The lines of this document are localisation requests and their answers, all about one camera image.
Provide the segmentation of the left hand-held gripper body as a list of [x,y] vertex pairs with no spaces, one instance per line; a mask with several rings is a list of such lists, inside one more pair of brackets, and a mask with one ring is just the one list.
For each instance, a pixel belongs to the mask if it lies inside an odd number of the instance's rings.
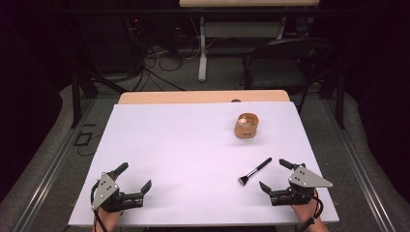
[[116,180],[112,180],[108,173],[103,173],[92,187],[91,210],[103,208],[109,213],[125,211],[143,206],[144,195],[138,193],[125,194],[120,191]]

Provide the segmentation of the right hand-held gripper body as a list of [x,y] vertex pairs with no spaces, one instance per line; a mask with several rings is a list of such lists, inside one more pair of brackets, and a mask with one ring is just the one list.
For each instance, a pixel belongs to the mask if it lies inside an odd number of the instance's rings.
[[273,206],[306,205],[314,196],[317,188],[332,188],[334,185],[306,169],[303,165],[294,164],[293,173],[288,178],[289,187],[285,190],[270,192]]

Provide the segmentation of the black makeup brush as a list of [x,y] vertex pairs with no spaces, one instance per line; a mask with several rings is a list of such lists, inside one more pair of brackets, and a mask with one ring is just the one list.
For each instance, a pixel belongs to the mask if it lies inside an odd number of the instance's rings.
[[239,184],[244,187],[253,175],[255,175],[258,171],[260,171],[263,167],[265,167],[271,161],[272,161],[272,158],[267,158],[262,163],[260,163],[257,167],[255,167],[250,173],[248,173],[245,176],[240,177],[238,179]]

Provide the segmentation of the wooden holder cup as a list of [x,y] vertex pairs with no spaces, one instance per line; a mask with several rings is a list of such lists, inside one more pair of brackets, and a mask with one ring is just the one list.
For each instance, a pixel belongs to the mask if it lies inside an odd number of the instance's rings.
[[[237,122],[239,119],[246,118],[247,123],[240,126]],[[242,113],[238,116],[234,133],[238,138],[253,138],[256,136],[257,128],[259,126],[259,118],[254,113]]]

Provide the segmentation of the person's left hand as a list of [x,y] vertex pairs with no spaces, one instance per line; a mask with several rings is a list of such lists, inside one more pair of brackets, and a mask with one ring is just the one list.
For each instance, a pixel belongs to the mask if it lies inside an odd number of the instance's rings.
[[91,232],[114,232],[123,211],[109,213],[103,208],[95,211],[94,225]]

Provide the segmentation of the person's right hand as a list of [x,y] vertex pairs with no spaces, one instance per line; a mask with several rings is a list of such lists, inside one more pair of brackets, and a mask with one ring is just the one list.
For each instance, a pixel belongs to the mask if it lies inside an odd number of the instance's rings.
[[310,199],[307,204],[291,205],[291,209],[301,223],[306,223],[318,214],[320,206],[316,199]]

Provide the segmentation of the black floor tape outline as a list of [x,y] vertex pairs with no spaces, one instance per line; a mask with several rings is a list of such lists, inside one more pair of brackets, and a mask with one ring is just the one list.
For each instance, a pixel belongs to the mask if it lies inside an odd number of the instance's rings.
[[102,135],[96,124],[84,124],[73,143],[75,152],[81,157],[94,156]]

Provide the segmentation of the white table cover board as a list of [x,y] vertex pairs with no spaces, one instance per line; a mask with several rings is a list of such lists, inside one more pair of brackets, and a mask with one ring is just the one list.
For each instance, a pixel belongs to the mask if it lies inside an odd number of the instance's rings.
[[[254,113],[256,136],[238,138],[237,118]],[[238,179],[267,158],[272,161],[243,187]],[[240,226],[294,224],[287,206],[272,206],[259,183],[286,189],[291,170],[279,159],[304,163],[318,173],[300,116],[290,101],[117,104],[114,106],[86,181],[69,220],[93,222],[91,188],[104,171],[123,162],[121,191],[152,187],[144,205],[122,216],[123,226]]]

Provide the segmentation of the black metal stand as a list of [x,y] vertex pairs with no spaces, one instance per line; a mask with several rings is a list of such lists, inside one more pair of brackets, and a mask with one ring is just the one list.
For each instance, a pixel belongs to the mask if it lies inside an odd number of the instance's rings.
[[114,90],[119,94],[126,92],[126,89],[120,87],[111,80],[106,79],[96,68],[92,57],[89,54],[88,48],[82,41],[75,29],[72,30],[72,40],[67,42],[71,48],[69,52],[70,63],[73,66],[72,74],[72,91],[73,91],[73,123],[72,128],[75,128],[81,121],[81,99],[80,92],[83,92],[87,98],[94,99],[98,96],[99,91],[94,84],[94,81]]

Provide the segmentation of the black folding chair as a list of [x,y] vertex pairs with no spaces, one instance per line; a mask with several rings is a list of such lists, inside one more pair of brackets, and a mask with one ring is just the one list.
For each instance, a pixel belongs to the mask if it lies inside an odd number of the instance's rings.
[[243,76],[236,87],[246,90],[283,90],[302,94],[296,105],[302,112],[308,89],[332,71],[323,67],[332,46],[325,38],[273,40],[242,56]]

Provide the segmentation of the wooden table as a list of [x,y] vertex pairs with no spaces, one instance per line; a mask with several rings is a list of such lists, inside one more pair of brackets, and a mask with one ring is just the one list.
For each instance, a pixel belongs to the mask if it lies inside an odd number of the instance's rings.
[[119,104],[167,104],[211,102],[289,102],[283,90],[229,90],[229,91],[173,91],[127,92],[121,95]]

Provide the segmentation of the white desk frame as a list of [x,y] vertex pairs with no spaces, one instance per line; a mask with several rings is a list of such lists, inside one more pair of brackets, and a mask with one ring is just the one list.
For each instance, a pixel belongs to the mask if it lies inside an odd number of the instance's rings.
[[199,23],[199,70],[198,81],[205,82],[207,77],[207,38],[272,38],[281,39],[286,18],[263,22],[208,22],[204,17]]

